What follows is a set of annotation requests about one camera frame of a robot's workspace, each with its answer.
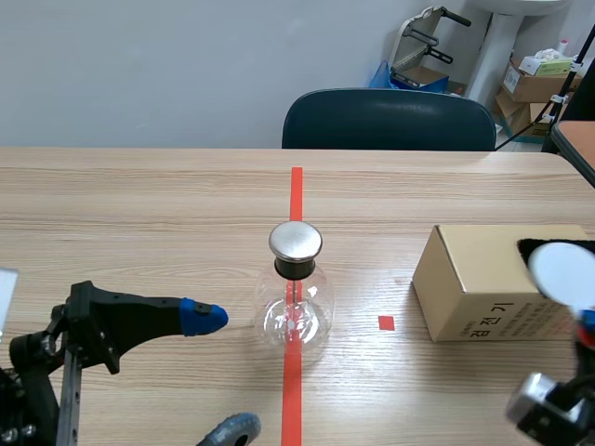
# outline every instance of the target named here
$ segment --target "black chair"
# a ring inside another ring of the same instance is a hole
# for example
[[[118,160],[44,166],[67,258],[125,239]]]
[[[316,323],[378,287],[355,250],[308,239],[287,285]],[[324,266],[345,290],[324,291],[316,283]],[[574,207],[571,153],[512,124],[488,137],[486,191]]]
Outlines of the black chair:
[[[284,149],[493,151],[496,130],[478,102],[408,90],[314,91],[289,109]]]

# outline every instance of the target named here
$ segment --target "red tape square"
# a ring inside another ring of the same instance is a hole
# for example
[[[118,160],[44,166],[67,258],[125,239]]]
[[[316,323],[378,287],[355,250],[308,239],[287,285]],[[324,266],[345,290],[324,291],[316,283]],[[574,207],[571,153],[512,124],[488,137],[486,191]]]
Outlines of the red tape square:
[[[392,316],[378,316],[378,325],[380,326],[380,330],[394,332],[394,318]]]

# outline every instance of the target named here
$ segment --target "white sink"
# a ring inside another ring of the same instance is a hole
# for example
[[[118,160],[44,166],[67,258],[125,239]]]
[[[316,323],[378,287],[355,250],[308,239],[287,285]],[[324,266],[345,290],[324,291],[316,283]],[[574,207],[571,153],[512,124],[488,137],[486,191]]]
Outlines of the white sink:
[[[571,0],[472,0],[472,2],[481,9],[493,12],[494,16],[465,96],[477,100],[490,109],[523,17],[556,14],[558,9],[568,5]]]
[[[547,16],[570,0],[473,0],[473,3],[486,11],[507,16]]]

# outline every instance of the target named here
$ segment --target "glass bottle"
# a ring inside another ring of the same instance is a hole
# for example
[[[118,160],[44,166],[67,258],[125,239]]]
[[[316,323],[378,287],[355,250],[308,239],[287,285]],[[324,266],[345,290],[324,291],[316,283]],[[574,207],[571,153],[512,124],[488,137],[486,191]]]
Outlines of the glass bottle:
[[[287,221],[272,230],[269,247],[275,259],[258,277],[255,292],[257,333],[285,351],[316,348],[327,338],[335,311],[333,284],[314,261],[323,237],[308,223]]]

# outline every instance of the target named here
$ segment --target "screw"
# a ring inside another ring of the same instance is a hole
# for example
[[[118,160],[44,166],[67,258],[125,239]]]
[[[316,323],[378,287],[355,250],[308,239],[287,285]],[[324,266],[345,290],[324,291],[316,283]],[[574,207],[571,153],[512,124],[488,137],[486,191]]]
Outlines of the screw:
[[[23,429],[20,430],[20,433],[22,434],[23,437],[30,439],[31,437],[33,437],[35,435],[36,430],[37,430],[37,428],[35,427],[35,425],[27,425]]]
[[[56,355],[56,339],[51,334],[47,334],[41,339],[41,347],[47,356]]]
[[[15,441],[17,441],[18,437],[19,437],[19,431],[15,427],[10,428],[9,430],[5,430],[2,433],[2,435],[0,435],[0,439],[5,444],[14,443]]]

